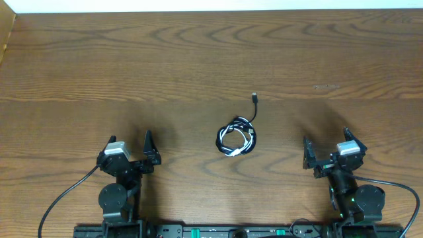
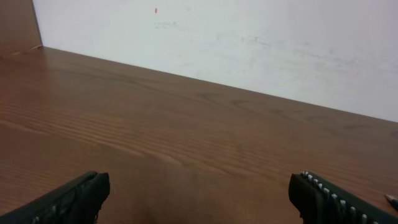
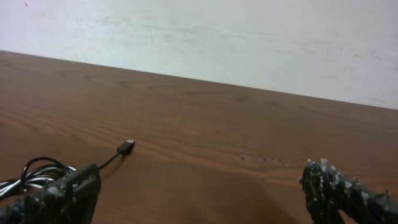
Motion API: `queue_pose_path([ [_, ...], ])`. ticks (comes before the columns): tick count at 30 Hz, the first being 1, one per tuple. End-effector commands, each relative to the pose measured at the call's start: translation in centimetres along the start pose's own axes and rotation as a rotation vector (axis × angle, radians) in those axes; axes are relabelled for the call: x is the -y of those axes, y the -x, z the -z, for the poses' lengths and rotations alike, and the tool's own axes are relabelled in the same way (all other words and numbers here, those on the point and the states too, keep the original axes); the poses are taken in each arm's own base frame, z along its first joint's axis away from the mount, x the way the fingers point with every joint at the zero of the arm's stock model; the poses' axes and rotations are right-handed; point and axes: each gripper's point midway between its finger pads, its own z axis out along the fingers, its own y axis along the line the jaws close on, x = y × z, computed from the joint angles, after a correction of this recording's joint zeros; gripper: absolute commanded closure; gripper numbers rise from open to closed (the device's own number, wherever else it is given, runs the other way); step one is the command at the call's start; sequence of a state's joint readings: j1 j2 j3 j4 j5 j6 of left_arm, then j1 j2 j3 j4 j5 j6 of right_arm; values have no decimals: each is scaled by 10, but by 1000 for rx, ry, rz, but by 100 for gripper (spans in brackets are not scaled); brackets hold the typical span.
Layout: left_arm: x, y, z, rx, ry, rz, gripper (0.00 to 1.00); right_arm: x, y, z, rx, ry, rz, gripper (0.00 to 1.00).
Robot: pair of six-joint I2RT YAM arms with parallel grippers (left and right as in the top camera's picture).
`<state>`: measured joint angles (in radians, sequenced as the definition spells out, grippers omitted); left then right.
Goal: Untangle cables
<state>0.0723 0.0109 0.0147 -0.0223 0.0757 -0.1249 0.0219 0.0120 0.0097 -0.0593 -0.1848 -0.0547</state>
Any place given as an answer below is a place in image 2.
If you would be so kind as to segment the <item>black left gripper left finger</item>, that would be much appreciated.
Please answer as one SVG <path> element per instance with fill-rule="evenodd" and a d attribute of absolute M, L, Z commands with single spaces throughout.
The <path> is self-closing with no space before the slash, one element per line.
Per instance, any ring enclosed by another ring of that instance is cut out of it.
<path fill-rule="evenodd" d="M 109 174 L 89 171 L 1 215 L 1 224 L 96 224 L 109 193 Z"/>

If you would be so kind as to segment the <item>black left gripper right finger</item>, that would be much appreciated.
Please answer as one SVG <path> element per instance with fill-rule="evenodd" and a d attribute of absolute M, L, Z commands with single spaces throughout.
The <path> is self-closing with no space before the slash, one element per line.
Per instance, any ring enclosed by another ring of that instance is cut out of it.
<path fill-rule="evenodd" d="M 309 171 L 291 175 L 289 200 L 305 224 L 397 224 L 397 217 Z"/>

